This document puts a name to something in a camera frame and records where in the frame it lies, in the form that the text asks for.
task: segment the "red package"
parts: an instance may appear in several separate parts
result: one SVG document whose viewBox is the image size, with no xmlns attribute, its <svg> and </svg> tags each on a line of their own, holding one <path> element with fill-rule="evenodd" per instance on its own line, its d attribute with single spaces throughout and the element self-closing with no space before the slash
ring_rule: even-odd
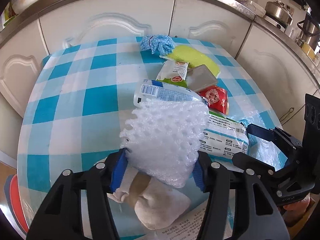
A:
<svg viewBox="0 0 320 240">
<path fill-rule="evenodd" d="M 223 114 L 228 114 L 229 104 L 227 90 L 218 86 L 211 86 L 200 91 L 198 94 L 208 102 L 209 108 L 218 110 Z"/>
</svg>

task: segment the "metal screw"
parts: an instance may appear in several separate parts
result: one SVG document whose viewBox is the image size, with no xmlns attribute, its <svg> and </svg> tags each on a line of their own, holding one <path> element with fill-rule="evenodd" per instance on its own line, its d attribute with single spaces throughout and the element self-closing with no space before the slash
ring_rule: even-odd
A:
<svg viewBox="0 0 320 240">
<path fill-rule="evenodd" d="M 211 167 L 215 168 L 215 169 L 218 169 L 218 168 L 220 168 L 220 163 L 213 162 L 213 163 L 211 163 Z"/>
<path fill-rule="evenodd" d="M 246 169 L 245 172 L 246 172 L 248 175 L 253 175 L 253 174 L 254 174 L 254 170 L 253 170 L 253 169 Z"/>
<path fill-rule="evenodd" d="M 96 168 L 97 169 L 103 169 L 106 165 L 104 163 L 97 163 Z"/>
<path fill-rule="evenodd" d="M 63 176 L 69 176 L 71 174 L 71 170 L 64 170 L 63 172 L 62 172 L 62 175 Z"/>
</svg>

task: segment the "white fabric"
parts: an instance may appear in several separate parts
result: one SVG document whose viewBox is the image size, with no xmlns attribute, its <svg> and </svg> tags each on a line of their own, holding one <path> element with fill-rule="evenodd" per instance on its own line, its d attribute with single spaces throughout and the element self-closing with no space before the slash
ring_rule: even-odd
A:
<svg viewBox="0 0 320 240">
<path fill-rule="evenodd" d="M 129 195 L 130 185 L 138 170 L 128 166 L 120 188 L 108 197 L 123 203 Z M 148 229 L 168 227 L 190 206 L 191 200 L 178 190 L 151 178 L 147 188 L 138 197 L 134 211 Z"/>
</svg>

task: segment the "white foam mesh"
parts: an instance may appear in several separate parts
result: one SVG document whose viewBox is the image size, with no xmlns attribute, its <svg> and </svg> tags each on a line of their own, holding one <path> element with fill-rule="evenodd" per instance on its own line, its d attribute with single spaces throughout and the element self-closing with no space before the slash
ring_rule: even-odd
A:
<svg viewBox="0 0 320 240">
<path fill-rule="evenodd" d="M 208 107 L 200 101 L 140 103 L 137 119 L 120 133 L 121 147 L 133 167 L 173 187 L 183 187 L 198 158 L 200 139 L 207 127 Z"/>
</svg>

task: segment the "barcode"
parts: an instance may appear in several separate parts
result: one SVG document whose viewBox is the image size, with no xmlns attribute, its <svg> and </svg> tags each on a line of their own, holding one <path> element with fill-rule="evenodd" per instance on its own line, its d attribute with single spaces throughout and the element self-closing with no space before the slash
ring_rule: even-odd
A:
<svg viewBox="0 0 320 240">
<path fill-rule="evenodd" d="M 244 135 L 247 135 L 247 132 L 243 129 L 236 128 L 236 132 L 240 132 L 240 133 L 243 133 Z"/>
<path fill-rule="evenodd" d="M 158 89 L 159 88 L 157 86 L 142 85 L 140 89 L 140 93 L 156 97 L 158 95 Z"/>
</svg>

